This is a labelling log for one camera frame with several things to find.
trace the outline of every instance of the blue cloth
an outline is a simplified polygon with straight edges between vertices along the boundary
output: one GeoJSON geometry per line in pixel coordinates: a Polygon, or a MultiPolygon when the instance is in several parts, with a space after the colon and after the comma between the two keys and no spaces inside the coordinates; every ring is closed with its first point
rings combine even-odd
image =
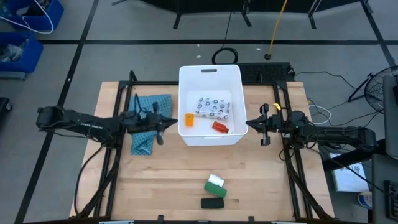
{"type": "MultiPolygon", "coordinates": [[[[172,116],[172,96],[171,95],[151,95],[151,96],[138,96],[141,108],[147,108],[148,111],[153,112],[152,104],[157,102],[159,109],[158,114],[165,117],[172,116]]],[[[130,109],[134,111],[134,97],[130,100],[130,109]]],[[[140,113],[141,118],[145,118],[144,112],[140,113]]],[[[132,155],[144,155],[148,156],[152,154],[152,147],[154,145],[154,138],[156,137],[156,131],[148,131],[145,133],[132,134],[132,155]]]]}

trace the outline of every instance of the green sponge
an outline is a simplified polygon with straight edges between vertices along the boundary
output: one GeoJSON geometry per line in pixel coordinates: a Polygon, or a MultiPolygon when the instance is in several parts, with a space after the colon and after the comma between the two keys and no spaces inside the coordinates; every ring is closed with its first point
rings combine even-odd
{"type": "Polygon", "coordinates": [[[212,184],[209,181],[205,184],[205,190],[217,197],[225,198],[226,195],[226,190],[224,188],[212,184]]]}

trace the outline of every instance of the blue bin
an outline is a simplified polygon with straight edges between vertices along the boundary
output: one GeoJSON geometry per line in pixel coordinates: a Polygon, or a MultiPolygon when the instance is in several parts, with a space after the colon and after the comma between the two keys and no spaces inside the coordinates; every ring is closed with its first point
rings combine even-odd
{"type": "Polygon", "coordinates": [[[35,39],[32,33],[0,32],[0,48],[4,48],[8,44],[21,45],[26,39],[29,40],[26,43],[21,58],[16,62],[0,62],[0,71],[32,73],[35,70],[43,51],[43,45],[35,39]]]}
{"type": "MultiPolygon", "coordinates": [[[[22,20],[22,16],[17,16],[16,12],[18,9],[30,6],[31,4],[36,4],[33,0],[12,0],[7,4],[7,8],[10,10],[11,14],[14,16],[5,17],[11,21],[17,22],[19,24],[25,25],[26,23],[22,20]]],[[[58,27],[58,23],[63,14],[63,7],[59,0],[51,0],[46,13],[49,15],[54,29],[58,27]]],[[[29,24],[30,28],[34,30],[51,30],[51,23],[46,15],[43,16],[25,16],[25,21],[29,24]]],[[[17,30],[27,30],[25,27],[13,24],[9,22],[17,30]]]]}

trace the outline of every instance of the white plastic bin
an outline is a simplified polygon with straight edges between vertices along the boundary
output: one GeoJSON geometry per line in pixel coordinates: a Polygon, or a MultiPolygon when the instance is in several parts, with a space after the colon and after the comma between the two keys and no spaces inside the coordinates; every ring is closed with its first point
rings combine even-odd
{"type": "Polygon", "coordinates": [[[247,132],[241,72],[237,65],[183,66],[178,89],[178,133],[188,146],[228,146],[236,144],[247,132]],[[231,102],[227,125],[230,134],[211,128],[215,119],[194,117],[186,127],[185,114],[197,110],[201,97],[231,102]]]}

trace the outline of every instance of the wooden table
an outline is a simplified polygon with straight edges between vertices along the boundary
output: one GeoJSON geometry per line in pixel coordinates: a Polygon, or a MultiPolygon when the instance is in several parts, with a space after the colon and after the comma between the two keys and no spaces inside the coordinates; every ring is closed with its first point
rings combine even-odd
{"type": "MultiPolygon", "coordinates": [[[[102,83],[95,116],[112,116],[117,87],[118,82],[102,83]]],[[[303,83],[291,82],[288,88],[292,110],[303,111],[310,118],[303,83]]],[[[271,86],[244,86],[243,90],[248,119],[260,115],[262,104],[275,103],[271,86]]],[[[134,86],[132,94],[135,93],[171,94],[172,117],[177,118],[178,86],[134,86]]],[[[270,106],[269,114],[276,112],[276,108],[270,106]]],[[[132,156],[132,139],[126,134],[112,219],[156,220],[158,215],[164,215],[165,220],[238,221],[248,220],[248,216],[254,216],[257,221],[293,220],[288,175],[285,163],[278,157],[282,140],[280,134],[271,133],[270,137],[271,145],[261,147],[261,135],[249,128],[249,132],[233,146],[188,147],[175,124],[166,130],[163,146],[154,144],[151,156],[132,156]],[[224,209],[204,210],[200,207],[201,198],[212,197],[203,189],[210,174],[225,179],[224,188],[228,193],[224,209]]],[[[84,161],[99,146],[88,141],[84,161]]],[[[104,152],[102,150],[94,157],[83,171],[78,193],[79,210],[98,189],[104,152]]],[[[334,216],[320,155],[308,149],[301,152],[309,191],[324,210],[334,216]]],[[[303,198],[298,188],[297,193],[301,216],[305,217],[303,198]]],[[[105,192],[102,215],[107,199],[108,192],[105,192]]]]}

